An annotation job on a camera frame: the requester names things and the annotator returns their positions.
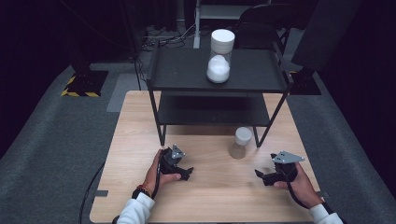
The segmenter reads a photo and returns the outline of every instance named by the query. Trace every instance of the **person's right hand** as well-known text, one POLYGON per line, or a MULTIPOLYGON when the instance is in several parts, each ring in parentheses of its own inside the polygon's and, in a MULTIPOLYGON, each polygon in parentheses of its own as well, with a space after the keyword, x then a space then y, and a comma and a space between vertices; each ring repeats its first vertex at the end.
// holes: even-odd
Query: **person's right hand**
MULTIPOLYGON (((314 187, 301 164, 299 162, 296 162, 295 164, 298 174, 290 184, 297 199, 300 200, 300 202, 302 202, 308 209, 323 203, 315 192, 314 187)), ((274 183, 274 187, 288 189, 288 184, 284 181, 277 181, 274 183)))

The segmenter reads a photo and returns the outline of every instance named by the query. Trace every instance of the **hand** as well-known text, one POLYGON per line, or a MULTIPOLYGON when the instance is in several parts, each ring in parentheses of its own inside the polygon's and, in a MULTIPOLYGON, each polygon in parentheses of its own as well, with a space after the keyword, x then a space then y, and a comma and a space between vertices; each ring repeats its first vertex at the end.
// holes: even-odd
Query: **hand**
MULTIPOLYGON (((293 188, 294 194, 297 199, 300 200, 308 209, 323 203, 320 197, 314 190, 311 181, 306 175, 303 167, 299 162, 296 162, 297 176, 293 182, 291 182, 291 187, 293 188)), ((274 187, 280 189, 288 189, 288 184, 284 181, 277 181, 274 183, 274 187)))
MULTIPOLYGON (((157 154, 154 157, 154 161, 152 162, 151 166, 148 169, 148 172, 146 173, 146 179, 145 179, 145 185, 148 187, 150 192, 152 193, 155 189, 155 182, 157 178, 157 167, 158 167, 158 161, 160 160, 161 152, 163 150, 159 149, 157 154)), ((158 190, 165 184, 170 183, 175 180, 179 180, 181 178, 180 174, 170 174, 170 175, 163 175, 160 173, 160 183, 158 186, 158 190)))

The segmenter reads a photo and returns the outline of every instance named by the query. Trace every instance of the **dark background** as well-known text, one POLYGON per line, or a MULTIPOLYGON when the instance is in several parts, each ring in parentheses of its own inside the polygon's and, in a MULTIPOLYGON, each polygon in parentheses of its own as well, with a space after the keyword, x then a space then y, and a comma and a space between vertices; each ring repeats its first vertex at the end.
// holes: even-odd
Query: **dark background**
MULTIPOLYGON (((127 46, 118 1, 64 2, 101 34, 127 46)), ((140 18, 147 24, 154 23, 153 12, 161 8, 152 6, 155 7, 139 10, 140 18)), ((392 141, 396 129, 396 77, 392 66, 395 11, 392 1, 363 1, 330 61, 319 72, 393 195, 396 194, 392 179, 392 164, 396 161, 392 141)), ((51 34, 42 13, 37 9, 37 1, 2 1, 0 5, 0 158, 47 87, 70 64, 62 43, 51 34)), ((63 13, 87 62, 128 52, 127 48, 104 40, 65 7, 63 13)))

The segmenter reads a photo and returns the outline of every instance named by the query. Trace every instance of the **jar lid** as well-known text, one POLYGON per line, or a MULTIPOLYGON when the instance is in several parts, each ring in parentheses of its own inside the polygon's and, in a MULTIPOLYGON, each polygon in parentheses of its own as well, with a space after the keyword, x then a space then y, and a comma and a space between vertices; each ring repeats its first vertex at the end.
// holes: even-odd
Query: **jar lid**
POLYGON ((238 145, 245 146, 252 136, 251 130, 246 127, 240 127, 235 132, 235 142, 238 145))

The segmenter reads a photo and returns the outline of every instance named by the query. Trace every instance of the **person's left hand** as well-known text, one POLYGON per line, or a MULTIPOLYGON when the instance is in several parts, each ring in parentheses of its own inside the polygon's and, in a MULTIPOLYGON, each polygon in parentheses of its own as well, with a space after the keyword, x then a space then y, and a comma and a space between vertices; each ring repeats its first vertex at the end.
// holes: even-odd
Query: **person's left hand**
MULTIPOLYGON (((154 157, 154 161, 152 162, 151 166, 148 169, 148 172, 146 174, 146 179, 144 184, 146 187, 150 190, 152 193, 155 189, 155 182, 157 178, 157 167, 158 167, 158 161, 160 160, 160 156, 162 153, 162 149, 159 149, 157 154, 154 157)), ((160 177, 160 183, 158 186, 158 191, 160 191, 160 188, 170 182, 173 182, 175 180, 179 180, 181 178, 180 174, 170 174, 170 175, 163 175, 161 174, 160 177)))

